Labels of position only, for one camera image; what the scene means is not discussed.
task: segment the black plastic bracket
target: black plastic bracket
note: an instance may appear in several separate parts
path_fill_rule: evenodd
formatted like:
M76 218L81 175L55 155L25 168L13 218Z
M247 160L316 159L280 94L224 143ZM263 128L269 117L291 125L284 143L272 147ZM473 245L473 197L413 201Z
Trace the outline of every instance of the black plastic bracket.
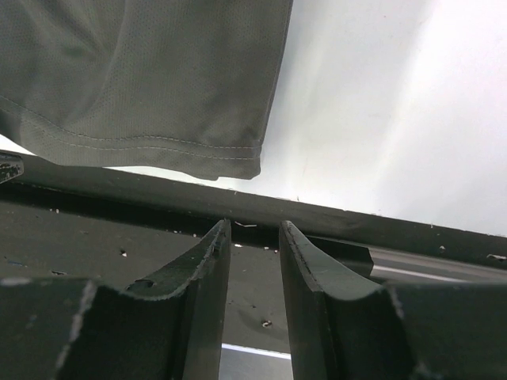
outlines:
M280 261L295 380L507 377L507 283L379 285L290 222Z
M221 221L126 291L89 279L0 279L0 377L217 379L230 251Z

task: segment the stitching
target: stitching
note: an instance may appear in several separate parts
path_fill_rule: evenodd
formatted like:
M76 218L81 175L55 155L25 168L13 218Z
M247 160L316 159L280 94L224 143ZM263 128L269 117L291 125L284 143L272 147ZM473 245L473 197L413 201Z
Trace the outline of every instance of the stitching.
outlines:
M9 113L11 115L14 115L16 117L20 117L19 115L16 115L15 113L12 113L11 111L7 111L4 108L0 107L0 110L2 110L4 112L7 112L7 113ZM25 122L28 123L28 124L33 125L36 129L38 129L39 131L41 131L42 133L44 133L47 137L51 137L52 139L60 141L61 143L64 143L64 144L67 144L67 145L70 145L70 146L78 146L78 147L88 148L88 149L93 149L93 150L158 149L158 150L168 150L170 152L190 154L191 156L202 157L202 158L213 158L213 159L216 159L216 160L247 160L247 161L251 161L251 160L256 160L256 159L259 158L259 156L253 157L253 158L229 158L229 157L205 156L203 154L195 154L195 153L191 153L191 152L185 152L184 150L176 150L176 149L164 148L164 147L161 147L161 146L130 146L130 147L127 147L127 148L97 148L95 146L73 144L72 142L64 141L62 139L57 138L56 136L51 135L49 132L45 131L42 127L39 127L38 125L36 125L35 123L33 123L30 120L25 120Z
M0 98L8 101L9 103L12 103L13 105L16 105L17 107L19 107L19 108L21 108L21 109L23 109L23 110L25 110L27 112L30 112L34 116L40 117L42 120L50 123L50 125L52 125L53 127L58 128L59 130L65 132L65 133L68 133L68 134L74 135L74 136L78 136L78 137L84 137L86 139L92 139L92 140L97 140L97 141L125 141L125 140L135 140L135 139L161 139L161 140L174 141L176 143L193 144L193 145L204 146L206 148L214 148L214 149L258 149L258 148L262 147L262 146L213 146L213 145L199 144L198 142L193 142L193 141L185 141L185 140L180 140L180 139L172 139L170 137L162 137L162 136L135 136L135 137L123 137L123 138L119 138L119 139L101 139L101 138L98 138L98 137L91 137L91 136L87 136L87 135L81 135L79 133L75 133L75 132L72 132L72 131L68 131L67 129L64 129L64 128L59 127L58 125L54 124L50 120L46 119L44 116L42 116L42 115L40 115L40 114L32 111L31 109L23 107L22 105L14 102L12 100L10 100L7 97L3 97L2 95L0 95Z

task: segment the gray fabric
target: gray fabric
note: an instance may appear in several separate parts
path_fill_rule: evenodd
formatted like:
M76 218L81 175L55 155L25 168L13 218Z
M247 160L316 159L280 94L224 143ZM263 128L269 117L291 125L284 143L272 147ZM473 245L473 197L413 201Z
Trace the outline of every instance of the gray fabric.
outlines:
M292 0L3 0L0 133L62 165L251 178Z

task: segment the black metal bar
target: black metal bar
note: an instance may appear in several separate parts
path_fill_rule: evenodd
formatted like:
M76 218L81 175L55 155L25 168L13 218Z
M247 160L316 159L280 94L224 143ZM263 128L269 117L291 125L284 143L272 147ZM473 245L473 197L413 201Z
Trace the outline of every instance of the black metal bar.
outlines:
M23 174L23 160L12 154L0 154L0 184Z
M502 379L505 283L378 285L280 229L295 380Z
M230 249L221 221L126 291L1 279L0 378L217 379Z
M80 210L83 214L86 214L86 208L89 207L84 199L91 197L91 203L103 201L108 205L117 203L122 207L128 204L132 207L141 206L144 209L155 208L179 215L196 216L208 220L207 226L212 224L209 219L216 221L228 218L242 225L256 225L244 228L233 223L236 240L255 241L255 244L269 247L277 245L279 223L292 220L305 234L316 238L353 242L492 268L507 268L507 260L496 258L506 256L505 237L254 196L110 169L59 166L38 157L21 156L25 163L25 174L13 182L52 188L57 192L53 197L55 200L64 200L69 193L79 194L76 199L86 205ZM0 199L8 200L13 194L23 192L20 188L22 187L15 186L14 183L4 184L0 187ZM29 201L29 197L33 195L29 195L28 189L24 192ZM109 208L103 213L109 214ZM191 219L192 226L199 226L197 218Z

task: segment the white wall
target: white wall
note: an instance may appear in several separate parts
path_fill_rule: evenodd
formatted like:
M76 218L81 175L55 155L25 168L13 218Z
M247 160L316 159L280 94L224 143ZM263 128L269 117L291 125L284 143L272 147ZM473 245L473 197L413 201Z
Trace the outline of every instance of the white wall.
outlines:
M507 235L506 66L505 0L294 0L261 175L130 170Z

